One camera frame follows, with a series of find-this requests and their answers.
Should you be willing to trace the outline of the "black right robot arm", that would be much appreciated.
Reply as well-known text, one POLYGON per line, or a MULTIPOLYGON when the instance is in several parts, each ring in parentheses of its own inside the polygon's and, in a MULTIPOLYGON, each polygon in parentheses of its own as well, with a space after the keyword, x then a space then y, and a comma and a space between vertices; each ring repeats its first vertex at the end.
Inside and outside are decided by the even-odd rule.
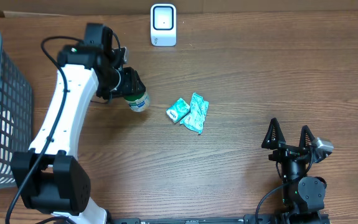
POLYGON ((308 126, 303 126, 299 145, 290 146, 286 143, 278 120, 273 118, 261 146, 272 150, 268 159, 276 163, 282 184, 260 200, 255 211, 255 222, 329 223, 329 217, 319 212, 324 208, 327 183, 321 177, 309 176, 308 172, 313 164, 332 154, 332 142, 314 137, 308 126), (279 190, 282 191, 285 209, 260 217, 262 203, 279 190))

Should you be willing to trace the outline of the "green cap white bottle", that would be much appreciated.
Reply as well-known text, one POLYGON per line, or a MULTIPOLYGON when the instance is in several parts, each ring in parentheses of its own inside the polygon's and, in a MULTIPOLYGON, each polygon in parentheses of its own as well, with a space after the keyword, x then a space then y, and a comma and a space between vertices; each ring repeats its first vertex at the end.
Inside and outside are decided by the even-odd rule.
POLYGON ((138 113, 146 110, 150 105, 149 95, 146 91, 139 95, 124 96, 124 99, 130 109, 138 113))

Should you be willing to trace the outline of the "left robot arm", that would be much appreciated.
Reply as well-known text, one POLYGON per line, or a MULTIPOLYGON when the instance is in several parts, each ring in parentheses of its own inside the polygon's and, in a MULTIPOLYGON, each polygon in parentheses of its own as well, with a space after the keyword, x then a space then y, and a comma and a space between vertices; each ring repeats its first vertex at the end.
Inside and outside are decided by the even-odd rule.
POLYGON ((138 73, 127 66, 127 49, 103 24, 89 23, 82 39, 70 38, 52 58, 57 82, 48 112, 26 152, 16 152, 11 170, 15 200, 38 210, 48 221, 111 223, 107 209, 91 198, 91 182, 78 163, 78 142, 94 96, 103 104, 124 98, 135 112, 150 104, 138 73))

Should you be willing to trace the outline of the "small teal tissue pack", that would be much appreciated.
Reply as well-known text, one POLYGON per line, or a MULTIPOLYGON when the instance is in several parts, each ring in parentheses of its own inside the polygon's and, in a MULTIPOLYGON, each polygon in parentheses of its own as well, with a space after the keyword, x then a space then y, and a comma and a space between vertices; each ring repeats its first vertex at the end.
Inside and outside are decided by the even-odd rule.
POLYGON ((190 105, 182 98, 179 98, 170 108, 166 110, 167 116, 173 123, 179 122, 190 112, 190 105))

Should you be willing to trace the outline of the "teal wet wipes pack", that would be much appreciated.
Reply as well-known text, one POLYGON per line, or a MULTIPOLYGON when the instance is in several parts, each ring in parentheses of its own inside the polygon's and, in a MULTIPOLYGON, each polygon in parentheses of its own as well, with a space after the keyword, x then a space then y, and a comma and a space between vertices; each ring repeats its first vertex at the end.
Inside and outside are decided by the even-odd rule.
POLYGON ((194 92, 191 98, 190 112, 180 120, 179 124, 183 124, 187 129, 201 134, 208 109, 209 102, 194 92))

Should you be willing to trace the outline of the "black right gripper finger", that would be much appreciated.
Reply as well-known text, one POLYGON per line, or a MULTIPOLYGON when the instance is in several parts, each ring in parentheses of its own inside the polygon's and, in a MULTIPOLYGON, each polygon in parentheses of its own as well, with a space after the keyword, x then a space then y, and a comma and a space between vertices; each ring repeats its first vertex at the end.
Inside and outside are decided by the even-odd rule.
POLYGON ((281 131, 280 124, 276 118, 272 118, 261 147, 265 149, 278 149, 285 144, 286 141, 281 131))
POLYGON ((312 145, 312 142, 314 141, 315 137, 312 134, 311 130, 307 125, 303 126, 301 129, 301 135, 299 139, 299 147, 306 148, 312 145))

